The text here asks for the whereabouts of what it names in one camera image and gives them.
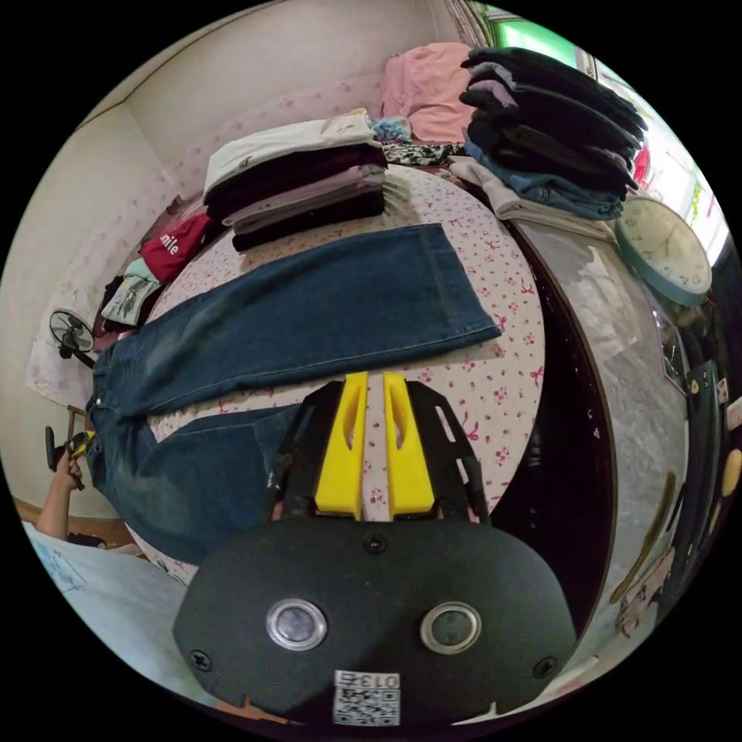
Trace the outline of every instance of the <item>pink pillow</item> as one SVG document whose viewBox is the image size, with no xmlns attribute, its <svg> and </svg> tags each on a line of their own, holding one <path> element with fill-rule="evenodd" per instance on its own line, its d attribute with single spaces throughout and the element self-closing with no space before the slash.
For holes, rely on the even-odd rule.
<svg viewBox="0 0 742 742">
<path fill-rule="evenodd" d="M 386 63 L 384 116 L 410 120 L 417 139 L 464 141 L 474 109 L 458 99 L 469 73 L 461 68 L 470 47 L 459 43 L 418 46 Z"/>
</svg>

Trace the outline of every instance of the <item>screw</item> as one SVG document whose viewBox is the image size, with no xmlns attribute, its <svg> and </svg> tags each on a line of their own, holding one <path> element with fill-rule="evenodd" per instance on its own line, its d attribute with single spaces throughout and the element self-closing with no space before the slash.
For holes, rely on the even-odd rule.
<svg viewBox="0 0 742 742">
<path fill-rule="evenodd" d="M 363 540 L 363 548 L 369 554 L 381 554 L 383 551 L 386 551 L 387 546 L 389 544 L 386 539 L 378 533 L 372 533 L 371 536 L 367 536 Z"/>
<path fill-rule="evenodd" d="M 557 661 L 554 657 L 544 657 L 537 662 L 533 668 L 533 677 L 536 680 L 545 680 L 557 669 Z"/>
<path fill-rule="evenodd" d="M 191 652 L 191 663 L 201 672 L 208 672 L 211 669 L 211 658 L 200 649 L 194 649 Z"/>
</svg>

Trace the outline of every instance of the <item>clock face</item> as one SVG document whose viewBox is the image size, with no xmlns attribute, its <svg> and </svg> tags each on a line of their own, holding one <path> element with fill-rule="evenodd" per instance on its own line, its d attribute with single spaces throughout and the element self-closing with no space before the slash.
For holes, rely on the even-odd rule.
<svg viewBox="0 0 742 742">
<path fill-rule="evenodd" d="M 693 230 L 664 204 L 627 200 L 619 227 L 631 248 L 653 271 L 689 294 L 711 287 L 711 266 Z"/>
</svg>

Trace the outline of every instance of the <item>person's hand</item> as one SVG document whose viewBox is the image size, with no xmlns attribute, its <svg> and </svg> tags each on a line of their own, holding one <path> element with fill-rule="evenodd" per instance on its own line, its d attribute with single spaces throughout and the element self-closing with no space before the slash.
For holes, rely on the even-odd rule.
<svg viewBox="0 0 742 742">
<path fill-rule="evenodd" d="M 65 451 L 63 456 L 60 459 L 59 464 L 56 465 L 56 473 L 54 475 L 54 478 L 65 488 L 70 490 L 74 490 L 77 487 L 77 482 L 75 482 L 75 477 L 81 477 L 82 472 L 80 472 L 80 465 L 77 463 L 76 459 L 73 459 L 70 457 L 70 453 L 68 451 Z"/>
</svg>

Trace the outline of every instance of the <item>blue denim jeans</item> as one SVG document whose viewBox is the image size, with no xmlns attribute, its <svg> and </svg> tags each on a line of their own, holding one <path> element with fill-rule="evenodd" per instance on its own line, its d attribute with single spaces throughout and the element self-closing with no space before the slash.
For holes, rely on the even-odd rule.
<svg viewBox="0 0 742 742">
<path fill-rule="evenodd" d="M 580 188 L 559 175 L 517 172 L 503 168 L 471 140 L 464 143 L 464 149 L 470 157 L 528 201 L 552 206 L 590 220 L 616 219 L 623 211 L 621 200 L 612 193 Z"/>
<path fill-rule="evenodd" d="M 397 366 L 500 335 L 440 224 L 276 260 L 184 301 L 95 364 L 93 485 L 143 539 L 200 564 L 265 522 L 267 472 L 297 407 L 204 417 L 162 443 L 150 414 L 238 390 Z"/>
</svg>

